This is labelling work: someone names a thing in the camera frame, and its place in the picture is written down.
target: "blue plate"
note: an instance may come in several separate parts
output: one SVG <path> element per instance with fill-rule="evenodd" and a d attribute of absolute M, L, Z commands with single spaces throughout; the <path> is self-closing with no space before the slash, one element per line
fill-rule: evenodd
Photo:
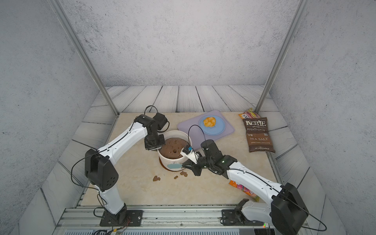
<path fill-rule="evenodd" d="M 204 120 L 208 117 L 214 117 L 215 118 L 215 126 L 206 127 L 204 125 Z M 204 133 L 207 134 L 207 135 L 219 135 L 226 128 L 226 124 L 224 123 L 224 120 L 222 118 L 218 117 L 218 116 L 215 116 L 215 115 L 203 116 L 200 120 L 199 126 L 204 131 Z"/>

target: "metal rail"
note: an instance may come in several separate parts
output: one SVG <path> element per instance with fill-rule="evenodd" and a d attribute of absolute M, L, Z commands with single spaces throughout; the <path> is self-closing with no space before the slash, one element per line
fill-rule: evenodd
<path fill-rule="evenodd" d="M 287 54 L 288 47 L 290 46 L 291 41 L 293 40 L 294 35 L 296 33 L 296 30 L 298 29 L 299 24 L 303 18 L 303 15 L 305 11 L 307 10 L 308 3 L 309 3 L 309 0 L 301 0 L 299 3 L 298 9 L 296 10 L 293 21 L 291 22 L 291 25 L 287 31 L 285 40 L 281 46 L 277 59 L 274 63 L 274 66 L 270 72 L 269 78 L 265 83 L 264 90 L 261 93 L 259 102 L 257 103 L 256 110 L 255 110 L 256 113 L 260 112 L 261 107 L 266 99 L 266 96 L 268 95 L 270 88 L 273 85 L 274 80 L 276 79 L 278 70 L 280 66 L 282 65 L 282 62 L 285 59 L 285 56 Z"/>
<path fill-rule="evenodd" d="M 91 77 L 93 78 L 94 82 L 97 84 L 100 92 L 103 94 L 103 97 L 107 101 L 108 105 L 111 107 L 112 111 L 115 113 L 116 116 L 119 116 L 119 111 L 115 107 L 114 103 L 111 100 L 110 95 L 108 94 L 106 88 L 104 87 L 101 79 L 99 78 L 99 75 L 97 71 L 94 69 L 93 64 L 91 63 L 88 55 L 86 54 L 82 44 L 80 43 L 80 40 L 78 39 L 76 33 L 74 32 L 72 25 L 69 23 L 69 20 L 64 13 L 60 3 L 58 0 L 48 0 L 51 8 L 55 12 L 58 20 L 61 23 L 61 26 L 63 26 L 65 32 L 67 33 L 68 37 L 72 41 L 74 47 L 77 50 L 77 53 L 82 59 L 82 62 L 85 64 L 86 68 L 88 69 Z"/>

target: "food on plate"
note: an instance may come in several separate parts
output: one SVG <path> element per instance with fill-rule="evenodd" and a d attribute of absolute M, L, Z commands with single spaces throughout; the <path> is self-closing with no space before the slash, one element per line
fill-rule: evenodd
<path fill-rule="evenodd" d="M 215 126 L 215 118 L 214 117 L 207 117 L 204 120 L 204 126 L 206 126 L 206 127 L 214 127 Z"/>

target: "mounting plate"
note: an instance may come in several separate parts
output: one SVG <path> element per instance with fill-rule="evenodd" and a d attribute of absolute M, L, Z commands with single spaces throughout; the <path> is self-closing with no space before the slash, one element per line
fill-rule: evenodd
<path fill-rule="evenodd" d="M 142 220 L 142 210 L 127 210 L 125 214 L 125 218 L 130 217 L 130 222 L 128 224 L 128 227 L 138 227 L 141 225 Z M 105 210 L 103 213 L 103 219 L 101 219 L 99 226 L 101 227 L 109 227 L 109 226 L 127 226 L 127 222 L 119 224 L 116 220 L 114 220 L 109 212 Z"/>
<path fill-rule="evenodd" d="M 263 226 L 264 222 L 257 220 L 249 221 L 246 219 L 242 224 L 239 223 L 235 210 L 222 210 L 222 224 L 225 226 Z"/>

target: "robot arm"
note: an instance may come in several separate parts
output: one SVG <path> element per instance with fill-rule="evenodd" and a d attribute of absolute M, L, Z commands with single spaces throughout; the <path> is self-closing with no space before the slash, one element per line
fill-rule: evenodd
<path fill-rule="evenodd" d="M 121 226 L 126 222 L 126 205 L 120 198 L 116 182 L 118 173 L 114 165 L 119 158 L 136 142 L 144 138 L 147 150 L 156 150 L 165 144 L 164 136 L 159 135 L 167 123 L 164 115 L 157 113 L 153 118 L 140 115 L 132 125 L 113 141 L 99 148 L 91 149 L 85 154 L 85 175 L 99 190 L 99 196 L 104 201 L 105 212 L 101 226 Z M 297 189 L 287 183 L 285 186 L 272 182 L 247 169 L 235 158 L 222 155 L 213 140 L 201 143 L 205 156 L 194 152 L 192 147 L 186 146 L 181 154 L 189 160 L 183 167 L 191 169 L 196 176 L 201 175 L 202 169 L 222 175 L 227 179 L 242 184 L 255 192 L 265 203 L 253 203 L 244 199 L 235 208 L 238 222 L 247 224 L 252 221 L 272 223 L 283 234 L 296 234 L 308 211 Z"/>
<path fill-rule="evenodd" d="M 98 189 L 104 201 L 105 215 L 112 224 L 122 225 L 126 221 L 126 205 L 120 198 L 116 182 L 119 178 L 114 165 L 121 156 L 135 143 L 144 138 L 147 150 L 156 150 L 165 144 L 164 136 L 159 135 L 167 123 L 163 114 L 157 113 L 153 118 L 140 115 L 132 125 L 114 140 L 99 148 L 90 149 L 85 154 L 85 176 Z"/>
<path fill-rule="evenodd" d="M 235 158 L 222 155 L 211 139 L 202 142 L 201 148 L 205 156 L 194 152 L 190 146 L 182 149 L 181 154 L 189 159 L 183 163 L 183 167 L 191 169 L 196 176 L 201 175 L 202 169 L 209 169 L 252 190 L 265 202 L 241 201 L 234 210 L 238 223 L 261 221 L 273 224 L 282 234 L 298 233 L 308 216 L 308 210 L 292 184 L 283 186 L 256 174 Z"/>

